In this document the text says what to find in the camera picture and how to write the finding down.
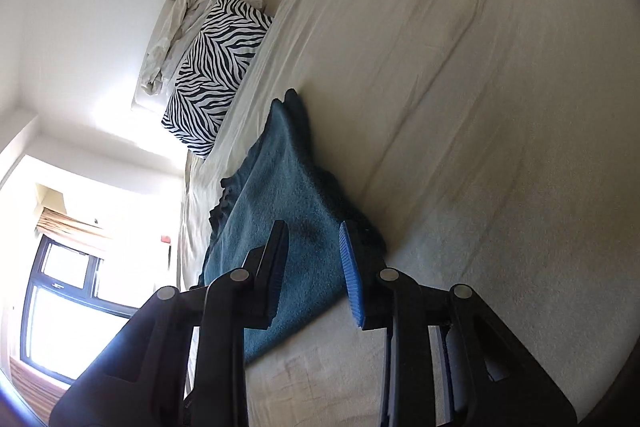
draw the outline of metal screw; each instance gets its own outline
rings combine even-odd
[[[471,295],[474,294],[474,291],[466,284],[458,284],[455,288],[453,288],[453,293],[459,299],[468,299]]]
[[[249,279],[249,272],[244,268],[238,268],[237,270],[233,270],[231,272],[231,280],[236,282],[242,282]]]
[[[168,301],[175,295],[175,288],[171,286],[164,286],[158,290],[156,295],[161,301]]]
[[[393,268],[380,270],[380,279],[383,281],[395,281],[398,277],[400,277],[400,274]]]

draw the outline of pillow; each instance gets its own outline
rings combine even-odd
[[[242,0],[217,0],[180,65],[162,126],[206,158],[272,19]]]

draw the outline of blue towel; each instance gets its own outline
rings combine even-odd
[[[242,166],[221,181],[223,195],[210,213],[212,227],[200,284],[242,265],[264,245],[276,219],[289,225],[289,256],[278,314],[266,330],[244,330],[247,362],[290,337],[345,292],[338,229],[356,222],[363,243],[385,251],[382,236],[345,197],[335,177],[313,162],[311,131],[302,100],[289,89],[274,100],[264,131]]]

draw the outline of mattress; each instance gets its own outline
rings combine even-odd
[[[184,285],[220,178],[293,87],[388,264],[473,286],[582,417],[640,335],[638,71],[640,0],[280,0],[189,165]],[[252,425],[375,425],[382,347],[340,302],[247,369]]]

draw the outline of black window frame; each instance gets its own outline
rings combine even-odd
[[[77,288],[66,282],[50,277],[43,272],[42,269],[47,260],[47,254],[49,253],[51,245],[57,245],[58,247],[78,252],[79,254],[86,255],[89,258],[89,263],[84,275],[84,285],[82,286],[82,288]],[[38,245],[36,257],[33,261],[33,266],[31,267],[29,283],[27,285],[27,292],[24,297],[24,307],[22,309],[22,322],[20,324],[20,359],[24,363],[27,363],[31,367],[37,369],[39,372],[44,373],[45,375],[55,378],[56,380],[62,381],[64,383],[72,384],[75,382],[73,378],[66,377],[65,375],[60,375],[59,373],[52,371],[47,367],[40,365],[39,363],[34,362],[27,354],[27,335],[31,326],[31,306],[36,288],[46,289],[54,293],[55,295],[58,295],[70,301],[82,304],[83,306],[87,306],[98,311],[109,313],[111,315],[116,315],[118,317],[125,317],[127,319],[130,319],[131,316],[136,311],[138,311],[138,308],[105,301],[95,296],[97,293],[98,270],[100,268],[101,262],[102,260],[96,256],[93,256],[81,250],[76,250],[75,248],[69,248],[67,245],[62,245],[61,243],[58,243],[57,241],[54,241],[50,237],[47,237],[43,234],[42,239],[40,240],[40,244]]]

